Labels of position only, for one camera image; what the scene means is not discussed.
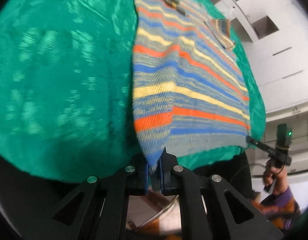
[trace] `green velvet fabric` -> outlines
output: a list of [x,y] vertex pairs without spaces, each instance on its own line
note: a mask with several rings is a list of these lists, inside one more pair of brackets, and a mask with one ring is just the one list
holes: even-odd
[[[216,18],[209,0],[196,0]],[[0,12],[0,155],[30,174],[80,182],[140,153],[133,128],[133,0],[9,0]],[[252,136],[265,110],[242,44]],[[225,147],[179,158],[191,169],[231,159]]]

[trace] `knitted garment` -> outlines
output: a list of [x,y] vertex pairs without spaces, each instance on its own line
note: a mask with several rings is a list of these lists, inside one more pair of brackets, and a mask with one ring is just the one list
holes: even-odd
[[228,22],[192,0],[134,3],[134,127],[152,171],[165,146],[178,156],[246,147],[249,97]]

